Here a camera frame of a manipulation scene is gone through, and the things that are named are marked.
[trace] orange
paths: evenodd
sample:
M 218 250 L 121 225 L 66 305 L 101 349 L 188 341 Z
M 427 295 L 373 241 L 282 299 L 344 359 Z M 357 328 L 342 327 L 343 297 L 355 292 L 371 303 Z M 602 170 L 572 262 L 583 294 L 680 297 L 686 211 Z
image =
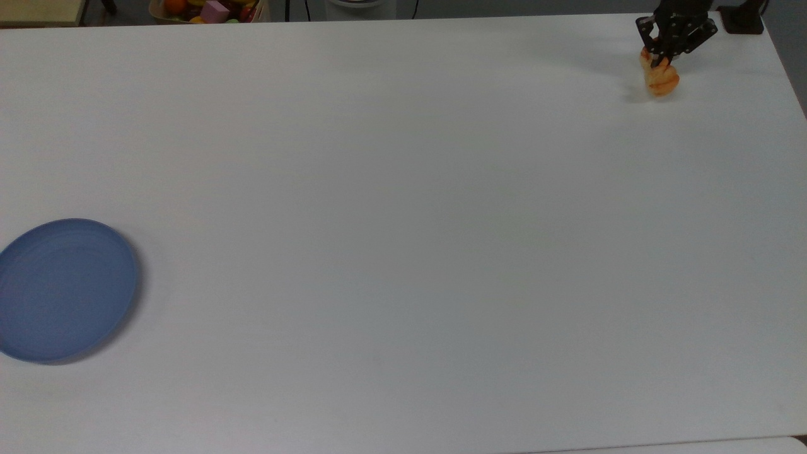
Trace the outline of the orange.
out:
M 188 7 L 187 0 L 164 0 L 165 11 L 170 15 L 180 15 Z

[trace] pink block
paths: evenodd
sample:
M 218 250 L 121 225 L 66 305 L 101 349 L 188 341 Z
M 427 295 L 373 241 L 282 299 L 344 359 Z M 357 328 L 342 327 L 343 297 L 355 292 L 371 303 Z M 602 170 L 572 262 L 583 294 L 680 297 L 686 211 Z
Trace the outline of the pink block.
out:
M 202 6 L 202 14 L 200 14 L 202 20 L 207 23 L 222 23 L 227 20 L 229 15 L 230 10 L 216 0 L 205 2 L 204 6 Z

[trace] croissant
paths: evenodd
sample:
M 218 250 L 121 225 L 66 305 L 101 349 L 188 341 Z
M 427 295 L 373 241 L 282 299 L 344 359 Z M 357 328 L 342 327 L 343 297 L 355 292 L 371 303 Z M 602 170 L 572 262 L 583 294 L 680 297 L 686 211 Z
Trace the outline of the croissant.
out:
M 666 57 L 655 68 L 650 67 L 651 59 L 652 56 L 647 52 L 647 48 L 643 48 L 639 61 L 645 70 L 647 90 L 655 96 L 667 96 L 678 86 L 681 77 Z

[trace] table surface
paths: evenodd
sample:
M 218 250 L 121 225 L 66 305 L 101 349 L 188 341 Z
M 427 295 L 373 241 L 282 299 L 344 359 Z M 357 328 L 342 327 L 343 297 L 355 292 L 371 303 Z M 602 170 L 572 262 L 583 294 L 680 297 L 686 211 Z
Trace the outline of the table surface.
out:
M 792 438 L 771 438 L 591 449 L 586 454 L 807 454 L 807 448 Z
M 77 26 L 87 0 L 0 0 L 0 27 Z
M 807 433 L 805 117 L 767 35 L 651 99 L 635 17 L 0 32 L 0 244 L 143 273 L 95 354 L 0 358 L 0 452 Z

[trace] fruit basket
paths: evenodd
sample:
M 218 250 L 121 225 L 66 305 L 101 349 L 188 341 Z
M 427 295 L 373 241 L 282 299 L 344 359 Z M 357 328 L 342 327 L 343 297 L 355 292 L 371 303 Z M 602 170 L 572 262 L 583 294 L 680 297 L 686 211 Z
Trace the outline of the fruit basket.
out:
M 151 0 L 148 12 L 160 25 L 270 21 L 266 0 Z

